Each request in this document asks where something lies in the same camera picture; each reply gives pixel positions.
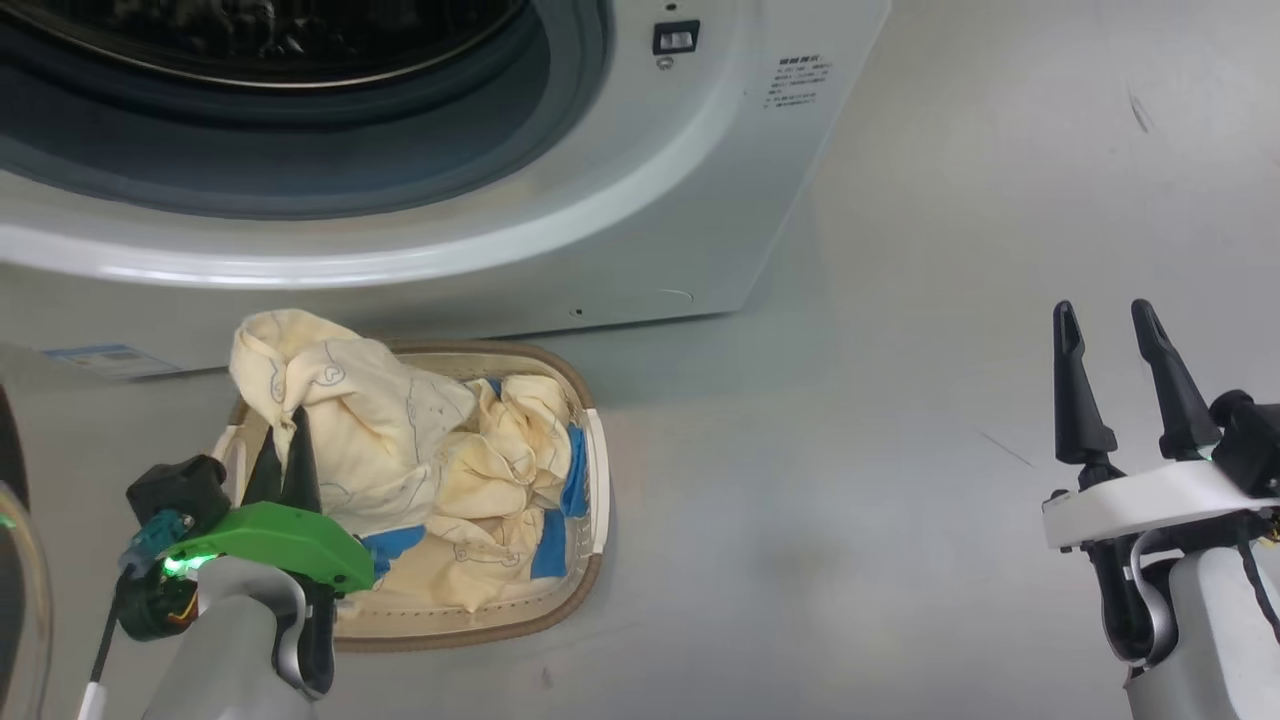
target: washing machine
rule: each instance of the washing machine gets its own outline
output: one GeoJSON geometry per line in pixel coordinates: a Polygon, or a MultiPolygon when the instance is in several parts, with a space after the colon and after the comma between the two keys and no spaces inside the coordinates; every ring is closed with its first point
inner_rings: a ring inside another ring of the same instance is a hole
{"type": "Polygon", "coordinates": [[[402,340],[739,309],[887,10],[0,0],[0,340],[129,378],[273,307],[402,340]]]}

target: green bracket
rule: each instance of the green bracket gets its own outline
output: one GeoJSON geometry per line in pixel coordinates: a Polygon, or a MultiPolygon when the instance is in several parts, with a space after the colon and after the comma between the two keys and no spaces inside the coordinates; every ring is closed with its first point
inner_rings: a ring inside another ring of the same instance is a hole
{"type": "Polygon", "coordinates": [[[253,502],[227,514],[207,533],[179,541],[169,557],[230,555],[306,575],[351,593],[374,587],[374,559],[332,518],[275,502],[253,502]]]}

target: laundry basket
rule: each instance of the laundry basket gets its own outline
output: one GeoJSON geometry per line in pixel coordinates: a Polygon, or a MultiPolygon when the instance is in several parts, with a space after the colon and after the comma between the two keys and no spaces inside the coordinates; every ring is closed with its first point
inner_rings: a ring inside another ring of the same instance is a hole
{"type": "MultiPolygon", "coordinates": [[[[566,577],[508,587],[474,614],[458,607],[389,605],[379,598],[376,609],[339,618],[334,628],[337,648],[397,652],[463,647],[538,633],[559,623],[582,605],[595,584],[609,534],[609,455],[586,383],[556,355],[527,345],[485,341],[388,345],[406,365],[457,380],[513,374],[554,378],[568,398],[572,421],[582,428],[586,438],[589,510],[585,518],[566,518],[566,577]]],[[[266,421],[260,415],[243,401],[237,405],[230,425],[214,450],[232,478],[247,477],[250,459],[257,456],[266,430],[266,421]]]]}

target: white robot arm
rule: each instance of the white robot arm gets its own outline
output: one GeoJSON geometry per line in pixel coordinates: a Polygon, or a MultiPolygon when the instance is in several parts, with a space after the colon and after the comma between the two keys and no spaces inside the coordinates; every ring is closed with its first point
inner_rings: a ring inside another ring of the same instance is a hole
{"type": "Polygon", "coordinates": [[[1204,405],[1151,304],[1134,328],[1178,462],[1140,475],[1110,464],[1115,433],[1084,373],[1069,302],[1053,315],[1057,459],[1084,465],[1076,492],[1044,502],[1044,533],[1093,562],[1102,619],[1135,720],[1262,720],[1280,707],[1280,598],[1252,543],[1276,534],[1280,406],[1233,391],[1204,405]],[[1225,434],[1219,428],[1225,428],[1225,434]],[[1181,557],[1144,562],[1156,553],[1181,557]]]}
{"type": "Polygon", "coordinates": [[[324,693],[307,685],[297,659],[306,607],[301,585],[276,568],[230,556],[202,566],[200,619],[146,717],[314,720],[324,693]]]}

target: crumpled cloth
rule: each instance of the crumpled cloth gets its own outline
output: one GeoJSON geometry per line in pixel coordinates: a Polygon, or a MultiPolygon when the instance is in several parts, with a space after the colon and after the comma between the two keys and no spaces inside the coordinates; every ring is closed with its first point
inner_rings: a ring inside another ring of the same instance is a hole
{"type": "Polygon", "coordinates": [[[553,378],[511,375],[500,395],[467,383],[474,418],[444,441],[444,482],[428,537],[406,550],[361,607],[461,606],[475,612],[530,579],[543,509],[558,509],[572,454],[564,391],[553,378]]]}
{"type": "Polygon", "coordinates": [[[307,409],[320,503],[357,536],[428,523],[444,442],[476,406],[461,383],[404,365],[383,343],[303,310],[246,319],[230,374],[274,429],[282,464],[296,432],[291,416],[307,409]]]}

